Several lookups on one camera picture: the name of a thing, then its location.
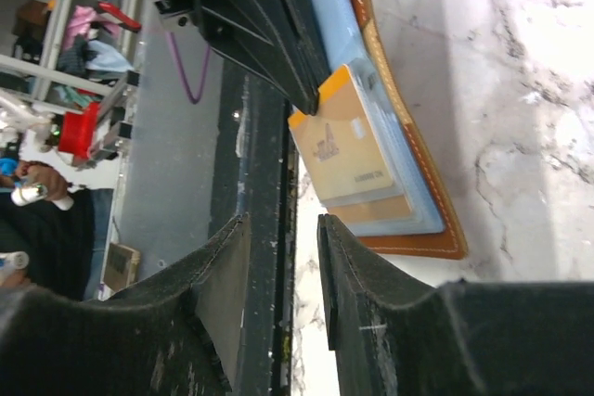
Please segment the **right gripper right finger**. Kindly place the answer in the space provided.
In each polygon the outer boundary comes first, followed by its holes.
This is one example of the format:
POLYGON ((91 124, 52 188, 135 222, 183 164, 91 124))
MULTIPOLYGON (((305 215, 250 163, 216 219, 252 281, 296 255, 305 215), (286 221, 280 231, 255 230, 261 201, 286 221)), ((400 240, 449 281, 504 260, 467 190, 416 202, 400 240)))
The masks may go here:
POLYGON ((592 393, 591 283, 431 287, 329 214, 317 244, 341 394, 592 393))

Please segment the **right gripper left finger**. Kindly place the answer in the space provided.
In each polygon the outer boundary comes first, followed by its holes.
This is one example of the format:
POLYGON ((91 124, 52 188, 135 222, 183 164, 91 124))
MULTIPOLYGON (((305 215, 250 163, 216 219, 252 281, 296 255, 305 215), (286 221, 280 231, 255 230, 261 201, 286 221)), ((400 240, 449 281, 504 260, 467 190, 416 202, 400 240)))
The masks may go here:
POLYGON ((248 215, 108 300, 41 287, 1 293, 5 395, 226 395, 235 386, 248 215))

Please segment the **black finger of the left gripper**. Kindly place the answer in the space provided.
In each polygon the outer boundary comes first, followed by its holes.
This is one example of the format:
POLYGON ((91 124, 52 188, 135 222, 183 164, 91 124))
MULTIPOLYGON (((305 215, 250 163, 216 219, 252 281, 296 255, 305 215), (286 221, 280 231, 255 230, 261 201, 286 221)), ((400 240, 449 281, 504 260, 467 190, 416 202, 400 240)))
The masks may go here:
POLYGON ((329 63, 312 0, 158 0, 173 27, 195 26, 219 56, 275 87, 304 114, 318 109, 329 63))

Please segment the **brown leather card holder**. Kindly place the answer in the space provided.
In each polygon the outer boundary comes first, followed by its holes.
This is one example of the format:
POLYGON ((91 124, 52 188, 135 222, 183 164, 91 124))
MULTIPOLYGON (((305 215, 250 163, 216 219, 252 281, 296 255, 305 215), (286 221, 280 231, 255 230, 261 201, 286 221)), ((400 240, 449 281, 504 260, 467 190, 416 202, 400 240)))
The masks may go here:
POLYGON ((399 94, 371 0, 312 1, 330 75, 342 65, 353 71, 381 150, 399 175, 402 195, 414 211, 409 219, 344 224, 367 247, 380 253, 464 258, 468 246, 458 216, 399 94))

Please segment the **gold credit card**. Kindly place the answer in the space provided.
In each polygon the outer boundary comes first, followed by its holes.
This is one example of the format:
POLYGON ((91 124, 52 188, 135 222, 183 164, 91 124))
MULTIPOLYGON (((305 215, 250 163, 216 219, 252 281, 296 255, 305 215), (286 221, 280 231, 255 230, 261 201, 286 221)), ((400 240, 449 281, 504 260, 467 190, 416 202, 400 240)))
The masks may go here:
POLYGON ((405 195, 327 208, 346 224, 366 224, 383 220, 409 219, 414 211, 405 195))
POLYGON ((288 124, 319 200, 335 207, 401 196, 402 182, 381 150, 353 71, 340 66, 318 92, 317 114, 295 111, 288 124))

